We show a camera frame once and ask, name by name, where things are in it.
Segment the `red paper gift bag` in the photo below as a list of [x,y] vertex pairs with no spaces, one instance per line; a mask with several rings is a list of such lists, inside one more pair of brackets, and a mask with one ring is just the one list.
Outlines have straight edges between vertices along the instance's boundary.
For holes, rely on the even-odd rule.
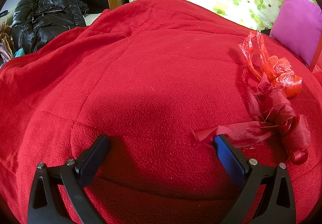
[[313,59],[309,65],[310,72],[315,75],[318,81],[321,82],[321,47],[322,47],[322,37],[319,37],[318,45],[313,55]]

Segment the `black puffer jacket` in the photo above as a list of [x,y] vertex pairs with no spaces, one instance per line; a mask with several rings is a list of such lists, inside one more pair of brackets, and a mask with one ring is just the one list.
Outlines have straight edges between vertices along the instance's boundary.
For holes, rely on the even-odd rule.
[[88,11],[80,0],[20,0],[12,17],[13,46],[35,53],[59,34],[85,27]]

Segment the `magenta pillow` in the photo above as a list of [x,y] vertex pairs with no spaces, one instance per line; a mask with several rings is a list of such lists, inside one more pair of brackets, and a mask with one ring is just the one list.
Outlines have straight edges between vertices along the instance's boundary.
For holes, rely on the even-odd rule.
[[284,0],[270,37],[310,66],[321,35],[321,8],[309,0]]

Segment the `red plastic bag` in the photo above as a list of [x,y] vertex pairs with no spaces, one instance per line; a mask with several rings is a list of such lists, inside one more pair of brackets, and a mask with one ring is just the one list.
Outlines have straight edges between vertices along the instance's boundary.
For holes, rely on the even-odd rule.
[[[261,72],[253,66],[253,39],[256,39],[261,61]],[[246,59],[246,64],[251,73],[261,80],[263,75],[278,89],[283,90],[286,97],[296,96],[302,89],[302,77],[292,69],[291,63],[285,57],[279,58],[276,55],[269,55],[266,49],[263,34],[258,31],[250,31],[244,41],[238,45]]]

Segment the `red fleece blanket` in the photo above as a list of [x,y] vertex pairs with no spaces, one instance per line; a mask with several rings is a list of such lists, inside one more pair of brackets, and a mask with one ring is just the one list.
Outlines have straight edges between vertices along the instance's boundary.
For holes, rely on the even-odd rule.
[[111,150],[88,197],[108,223],[219,223],[240,189],[200,130],[249,122],[249,30],[184,0],[104,11],[1,69],[1,198],[27,222],[39,162]]

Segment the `striped brown scarf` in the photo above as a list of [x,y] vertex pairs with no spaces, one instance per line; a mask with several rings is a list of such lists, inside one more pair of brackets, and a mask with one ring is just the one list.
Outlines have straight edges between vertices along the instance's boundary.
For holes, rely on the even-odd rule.
[[13,45],[11,41],[11,27],[6,23],[1,24],[1,58],[4,63],[9,62],[13,58]]

